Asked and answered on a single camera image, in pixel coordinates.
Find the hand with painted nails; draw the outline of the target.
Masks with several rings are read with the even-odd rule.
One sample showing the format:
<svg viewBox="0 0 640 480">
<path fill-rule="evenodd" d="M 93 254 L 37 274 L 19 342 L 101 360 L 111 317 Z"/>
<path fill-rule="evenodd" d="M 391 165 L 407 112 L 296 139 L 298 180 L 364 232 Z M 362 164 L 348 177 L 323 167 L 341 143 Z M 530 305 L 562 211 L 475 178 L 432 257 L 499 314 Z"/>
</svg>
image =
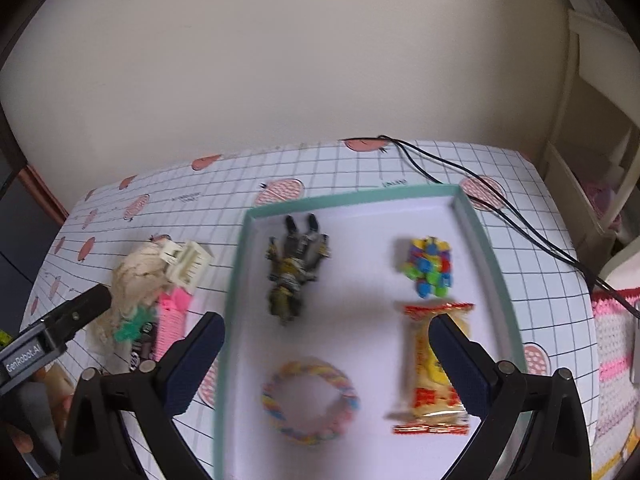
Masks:
<svg viewBox="0 0 640 480">
<path fill-rule="evenodd" d="M 75 385 L 57 362 L 35 372 L 14 391 L 14 412 L 23 419 L 9 422 L 6 429 L 22 454 L 40 443 L 55 460 L 60 459 L 74 393 Z"/>
</svg>

